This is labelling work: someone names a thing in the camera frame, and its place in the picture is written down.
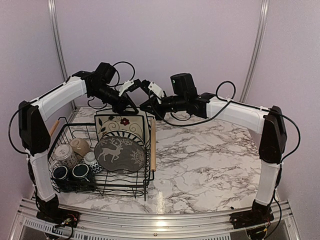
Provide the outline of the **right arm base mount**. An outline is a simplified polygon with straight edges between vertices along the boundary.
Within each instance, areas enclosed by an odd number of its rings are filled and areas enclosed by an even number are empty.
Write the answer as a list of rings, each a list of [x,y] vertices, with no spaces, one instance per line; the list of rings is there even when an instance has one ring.
[[[229,221],[234,229],[240,229],[269,223],[274,219],[271,202],[267,205],[262,205],[254,200],[250,210],[232,213]]]

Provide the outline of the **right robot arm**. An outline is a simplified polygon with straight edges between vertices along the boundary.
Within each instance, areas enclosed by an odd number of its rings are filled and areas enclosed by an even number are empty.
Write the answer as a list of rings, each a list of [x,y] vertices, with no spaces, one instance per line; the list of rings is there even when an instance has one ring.
[[[153,114],[157,120],[163,121],[166,113],[185,111],[202,118],[204,123],[218,119],[260,135],[258,154],[261,172],[256,197],[250,210],[231,214],[230,222],[239,228],[273,220],[271,203],[286,158],[284,152],[288,135],[285,120],[289,117],[283,115],[278,106],[253,106],[233,98],[222,98],[217,92],[199,94],[189,73],[175,74],[170,80],[174,92],[172,96],[167,96],[154,82],[143,80],[140,87],[148,95],[148,100],[140,108]]]

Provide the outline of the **striped round plate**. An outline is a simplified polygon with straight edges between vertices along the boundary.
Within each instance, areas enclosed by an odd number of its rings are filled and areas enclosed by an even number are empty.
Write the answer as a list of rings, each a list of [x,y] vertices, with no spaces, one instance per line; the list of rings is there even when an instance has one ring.
[[[124,137],[124,138],[128,138],[131,139],[133,141],[135,141],[137,144],[139,144],[142,148],[146,148],[146,145],[144,143],[144,141],[142,140],[142,138],[140,136],[138,136],[135,133],[132,133],[130,131],[127,130],[111,130],[109,132],[106,132],[102,135],[102,137],[100,138],[100,140],[102,140],[105,137]]]

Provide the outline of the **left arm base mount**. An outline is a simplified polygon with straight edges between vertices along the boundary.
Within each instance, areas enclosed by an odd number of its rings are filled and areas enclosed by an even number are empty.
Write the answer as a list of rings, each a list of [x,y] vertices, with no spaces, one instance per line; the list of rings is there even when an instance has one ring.
[[[61,226],[62,223],[67,223],[67,219],[70,219],[68,224],[73,228],[77,227],[80,213],[78,211],[60,208],[59,199],[56,194],[48,201],[44,201],[36,195],[35,203],[38,209],[36,214],[38,219]]]

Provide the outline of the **square floral plate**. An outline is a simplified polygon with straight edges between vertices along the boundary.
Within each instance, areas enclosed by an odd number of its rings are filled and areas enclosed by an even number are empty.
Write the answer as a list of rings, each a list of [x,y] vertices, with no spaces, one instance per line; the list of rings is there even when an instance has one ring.
[[[137,115],[119,115],[106,111],[94,115],[97,139],[100,140],[106,133],[123,130],[139,136],[145,141],[145,117]]]

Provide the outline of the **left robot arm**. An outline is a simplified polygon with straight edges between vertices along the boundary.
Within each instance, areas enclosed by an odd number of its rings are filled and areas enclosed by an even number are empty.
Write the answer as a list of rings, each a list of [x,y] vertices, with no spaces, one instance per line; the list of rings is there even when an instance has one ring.
[[[94,71],[80,70],[70,75],[63,83],[32,100],[23,100],[13,114],[18,118],[18,135],[23,149],[13,149],[26,156],[30,180],[35,192],[37,218],[51,223],[62,223],[67,218],[76,219],[79,213],[60,208],[48,165],[52,134],[48,120],[73,100],[87,96],[110,105],[115,113],[125,113],[135,104],[127,95],[134,84],[131,77],[120,85],[119,90],[110,85],[118,74],[115,64],[101,62]]]

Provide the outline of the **grey reindeer plate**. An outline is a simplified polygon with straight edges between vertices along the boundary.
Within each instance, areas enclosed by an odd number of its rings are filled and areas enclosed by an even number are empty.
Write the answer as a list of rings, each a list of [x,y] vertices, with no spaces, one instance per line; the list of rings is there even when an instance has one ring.
[[[96,144],[94,155],[97,162],[109,172],[137,172],[147,159],[146,148],[120,136],[104,137]]]

